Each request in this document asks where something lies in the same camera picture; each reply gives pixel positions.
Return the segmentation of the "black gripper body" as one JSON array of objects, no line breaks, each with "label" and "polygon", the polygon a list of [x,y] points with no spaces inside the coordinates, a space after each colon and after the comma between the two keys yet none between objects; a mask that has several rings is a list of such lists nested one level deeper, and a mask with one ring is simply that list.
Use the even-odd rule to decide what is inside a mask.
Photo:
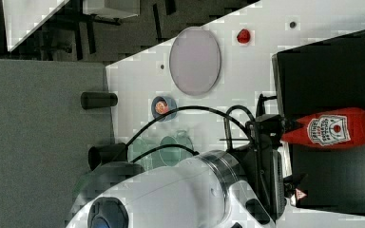
[{"label": "black gripper body", "polygon": [[293,176],[283,174],[283,157],[278,152],[286,125],[280,115],[258,116],[245,124],[249,143],[232,152],[259,201],[257,219],[269,217],[276,222],[283,215],[286,200],[294,195]]}]

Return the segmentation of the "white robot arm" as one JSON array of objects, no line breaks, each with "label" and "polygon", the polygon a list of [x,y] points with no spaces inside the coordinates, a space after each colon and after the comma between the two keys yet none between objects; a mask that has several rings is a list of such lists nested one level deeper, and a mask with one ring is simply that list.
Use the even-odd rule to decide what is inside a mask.
[{"label": "white robot arm", "polygon": [[278,144],[291,124],[264,114],[247,123],[247,145],[151,170],[92,149],[65,228],[276,228],[286,205]]}]

